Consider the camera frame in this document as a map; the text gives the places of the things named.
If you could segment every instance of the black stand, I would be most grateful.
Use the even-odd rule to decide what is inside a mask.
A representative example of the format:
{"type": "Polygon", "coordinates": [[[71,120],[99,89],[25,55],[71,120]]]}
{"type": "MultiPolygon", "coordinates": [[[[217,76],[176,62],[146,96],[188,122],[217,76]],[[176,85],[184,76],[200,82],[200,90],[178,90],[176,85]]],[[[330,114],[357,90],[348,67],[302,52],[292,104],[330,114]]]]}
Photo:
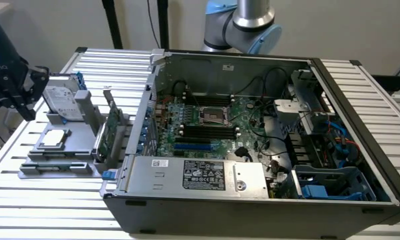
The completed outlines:
{"type": "Polygon", "coordinates": [[[121,35],[118,29],[118,21],[116,15],[114,0],[101,0],[105,9],[110,38],[114,49],[122,49],[121,35]]]}
{"type": "Polygon", "coordinates": [[[157,0],[160,47],[169,49],[169,23],[168,23],[168,0],[157,0]]]}

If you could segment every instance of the power supply label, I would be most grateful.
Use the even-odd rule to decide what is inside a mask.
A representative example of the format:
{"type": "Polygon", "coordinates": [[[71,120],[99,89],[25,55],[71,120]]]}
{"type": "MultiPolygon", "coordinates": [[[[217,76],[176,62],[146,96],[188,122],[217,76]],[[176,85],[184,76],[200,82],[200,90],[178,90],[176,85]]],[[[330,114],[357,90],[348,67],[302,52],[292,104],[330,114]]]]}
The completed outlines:
{"type": "Polygon", "coordinates": [[[224,163],[185,160],[181,186],[189,190],[225,191],[224,163]]]}

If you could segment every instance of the robotic arm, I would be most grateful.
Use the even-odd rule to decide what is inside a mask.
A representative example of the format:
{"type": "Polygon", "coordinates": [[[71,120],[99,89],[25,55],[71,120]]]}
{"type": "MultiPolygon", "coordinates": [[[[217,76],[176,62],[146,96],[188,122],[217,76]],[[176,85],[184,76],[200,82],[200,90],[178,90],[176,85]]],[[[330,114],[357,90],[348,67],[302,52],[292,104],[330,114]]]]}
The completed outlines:
{"type": "Polygon", "coordinates": [[[26,121],[49,81],[49,69],[27,65],[0,26],[0,107],[15,109],[26,121]]]}
{"type": "Polygon", "coordinates": [[[269,0],[209,0],[202,50],[268,54],[281,35],[269,0]]]}

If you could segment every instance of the sticker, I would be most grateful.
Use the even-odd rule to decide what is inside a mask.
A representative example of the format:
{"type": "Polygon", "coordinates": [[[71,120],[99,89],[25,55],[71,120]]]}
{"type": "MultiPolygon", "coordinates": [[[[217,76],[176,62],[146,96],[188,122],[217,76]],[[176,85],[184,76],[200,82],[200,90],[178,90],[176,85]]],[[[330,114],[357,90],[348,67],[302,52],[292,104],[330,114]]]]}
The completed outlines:
{"type": "Polygon", "coordinates": [[[224,162],[185,160],[181,186],[189,190],[225,191],[224,162]]]}
{"type": "Polygon", "coordinates": [[[222,69],[224,71],[233,71],[233,70],[234,70],[234,66],[233,66],[233,65],[222,65],[222,66],[221,66],[221,69],[222,69]]]}
{"type": "Polygon", "coordinates": [[[153,159],[150,163],[152,167],[164,167],[166,168],[169,166],[169,160],[166,159],[153,159]]]}
{"type": "Polygon", "coordinates": [[[62,86],[46,86],[43,98],[50,107],[61,117],[69,121],[82,121],[78,105],[74,100],[73,92],[62,86]]]}

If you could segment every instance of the white wall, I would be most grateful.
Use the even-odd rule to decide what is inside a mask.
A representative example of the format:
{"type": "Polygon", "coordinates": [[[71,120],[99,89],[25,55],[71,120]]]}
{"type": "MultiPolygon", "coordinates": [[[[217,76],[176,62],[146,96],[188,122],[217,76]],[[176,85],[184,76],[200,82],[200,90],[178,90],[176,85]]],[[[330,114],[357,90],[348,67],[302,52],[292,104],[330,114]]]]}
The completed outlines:
{"type": "MultiPolygon", "coordinates": [[[[146,0],[114,1],[124,47],[154,48],[146,0]]],[[[149,1],[158,37],[156,0],[149,1]]],[[[14,11],[2,25],[31,64],[57,71],[77,46],[112,48],[101,0],[7,2],[14,11]]],[[[200,49],[205,5],[206,0],[169,0],[170,48],[200,49]]],[[[356,59],[374,74],[400,66],[400,0],[270,0],[270,5],[282,25],[270,54],[356,59]]]]}

